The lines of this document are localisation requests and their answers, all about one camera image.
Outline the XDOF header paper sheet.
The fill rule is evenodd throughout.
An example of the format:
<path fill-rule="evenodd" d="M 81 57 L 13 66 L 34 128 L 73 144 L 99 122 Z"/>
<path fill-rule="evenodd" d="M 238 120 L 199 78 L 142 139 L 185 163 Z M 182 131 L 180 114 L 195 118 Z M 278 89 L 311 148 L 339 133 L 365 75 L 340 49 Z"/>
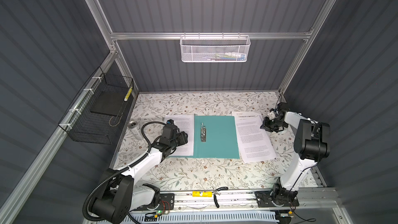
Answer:
<path fill-rule="evenodd" d="M 277 158 L 267 132 L 261 129 L 260 116 L 235 118 L 240 156 L 244 163 L 265 162 Z"/>

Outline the teal file folder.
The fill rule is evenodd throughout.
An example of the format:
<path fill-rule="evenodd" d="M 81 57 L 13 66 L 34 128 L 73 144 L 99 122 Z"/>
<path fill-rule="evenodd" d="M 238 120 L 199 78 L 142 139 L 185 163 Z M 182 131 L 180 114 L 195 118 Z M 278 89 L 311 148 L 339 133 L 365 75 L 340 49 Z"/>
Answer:
<path fill-rule="evenodd" d="M 238 159 L 239 150 L 232 116 L 167 115 L 180 131 L 188 134 L 188 143 L 177 147 L 173 157 Z M 201 142 L 201 123 L 204 123 L 206 142 Z"/>

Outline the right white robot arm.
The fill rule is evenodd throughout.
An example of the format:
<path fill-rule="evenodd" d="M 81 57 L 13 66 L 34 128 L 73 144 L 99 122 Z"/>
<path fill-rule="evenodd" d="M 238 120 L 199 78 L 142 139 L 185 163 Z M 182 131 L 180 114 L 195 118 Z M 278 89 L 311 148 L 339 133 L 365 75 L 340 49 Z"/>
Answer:
<path fill-rule="evenodd" d="M 294 203 L 301 181 L 311 168 L 329 156 L 330 125 L 306 118 L 292 112 L 287 103 L 278 103 L 264 118 L 261 129 L 281 132 L 290 127 L 295 132 L 293 148 L 295 155 L 286 170 L 278 178 L 269 199 L 277 206 L 296 206 Z"/>

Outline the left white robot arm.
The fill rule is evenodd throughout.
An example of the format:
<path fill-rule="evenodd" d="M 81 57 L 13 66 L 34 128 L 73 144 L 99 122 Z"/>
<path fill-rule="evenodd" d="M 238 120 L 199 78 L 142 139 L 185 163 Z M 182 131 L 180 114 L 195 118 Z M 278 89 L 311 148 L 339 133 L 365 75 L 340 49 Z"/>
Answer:
<path fill-rule="evenodd" d="M 147 150 L 135 161 L 121 169 L 107 169 L 102 180 L 88 194 L 82 214 L 90 222 L 106 220 L 121 223 L 130 211 L 150 205 L 157 207 L 161 200 L 159 188 L 143 184 L 135 189 L 135 183 L 152 168 L 173 155 L 177 147 L 189 142 L 189 135 L 169 119 L 166 122 L 150 121 L 142 125 L 141 135 Z"/>

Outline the silver folder clip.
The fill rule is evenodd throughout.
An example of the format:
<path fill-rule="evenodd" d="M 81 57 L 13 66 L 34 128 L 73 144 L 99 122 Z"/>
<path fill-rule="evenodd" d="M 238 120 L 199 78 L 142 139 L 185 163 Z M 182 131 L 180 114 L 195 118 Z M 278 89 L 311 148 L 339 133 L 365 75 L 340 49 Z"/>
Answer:
<path fill-rule="evenodd" d="M 206 135 L 207 135 L 207 130 L 204 125 L 204 123 L 201 123 L 201 142 L 205 143 L 206 142 Z"/>

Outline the Chinese title paper sheet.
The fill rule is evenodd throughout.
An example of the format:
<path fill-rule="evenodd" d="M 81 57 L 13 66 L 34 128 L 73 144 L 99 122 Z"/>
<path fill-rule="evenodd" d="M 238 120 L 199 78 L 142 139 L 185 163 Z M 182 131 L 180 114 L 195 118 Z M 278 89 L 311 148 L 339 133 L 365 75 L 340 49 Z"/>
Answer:
<path fill-rule="evenodd" d="M 250 119 L 256 117 L 262 117 L 261 113 L 258 112 L 231 112 L 235 119 Z"/>

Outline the yellow marker pen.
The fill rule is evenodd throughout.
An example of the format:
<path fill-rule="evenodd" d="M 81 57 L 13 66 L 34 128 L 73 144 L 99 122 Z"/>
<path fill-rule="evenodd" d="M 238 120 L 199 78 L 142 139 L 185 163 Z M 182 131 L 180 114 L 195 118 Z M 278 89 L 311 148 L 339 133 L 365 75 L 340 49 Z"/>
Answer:
<path fill-rule="evenodd" d="M 123 99 L 125 102 L 127 102 L 129 100 L 129 97 L 130 97 L 132 91 L 133 91 L 133 87 L 129 87 L 129 89 L 128 89 L 128 91 L 127 91 L 127 93 L 126 93 L 126 95 L 125 95 L 125 97 Z"/>

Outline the yellow label tag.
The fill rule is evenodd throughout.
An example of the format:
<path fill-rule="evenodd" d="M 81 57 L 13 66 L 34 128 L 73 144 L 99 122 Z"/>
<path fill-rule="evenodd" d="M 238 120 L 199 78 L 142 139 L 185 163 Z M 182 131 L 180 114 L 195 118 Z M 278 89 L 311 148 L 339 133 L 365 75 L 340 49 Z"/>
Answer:
<path fill-rule="evenodd" d="M 213 195 L 212 191 L 193 191 L 192 196 L 193 197 L 206 197 L 206 198 L 211 198 Z"/>

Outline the black notebook in basket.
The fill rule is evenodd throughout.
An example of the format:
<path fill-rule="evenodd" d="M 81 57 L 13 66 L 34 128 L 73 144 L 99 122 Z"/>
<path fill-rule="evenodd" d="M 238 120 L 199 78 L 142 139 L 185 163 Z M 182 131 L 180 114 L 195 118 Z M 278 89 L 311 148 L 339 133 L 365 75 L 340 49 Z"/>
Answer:
<path fill-rule="evenodd" d="M 124 95 L 119 92 L 106 92 L 103 91 L 95 100 L 90 112 L 94 114 L 101 114 L 116 117 L 123 111 L 125 101 Z"/>

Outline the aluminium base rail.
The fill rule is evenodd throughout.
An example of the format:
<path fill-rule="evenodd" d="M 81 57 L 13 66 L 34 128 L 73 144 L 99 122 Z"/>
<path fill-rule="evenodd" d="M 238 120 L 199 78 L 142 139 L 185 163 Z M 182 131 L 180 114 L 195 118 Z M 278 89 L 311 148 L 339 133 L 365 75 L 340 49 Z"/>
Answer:
<path fill-rule="evenodd" d="M 160 209 L 174 212 L 188 211 L 221 211 L 221 210 L 255 210 L 260 199 L 255 192 L 260 189 L 224 190 L 216 194 L 220 205 L 216 207 L 213 197 L 194 197 L 192 191 L 172 191 L 174 198 L 160 201 Z M 334 208 L 342 205 L 342 201 L 334 188 L 312 187 L 300 188 L 296 199 L 297 209 Z"/>

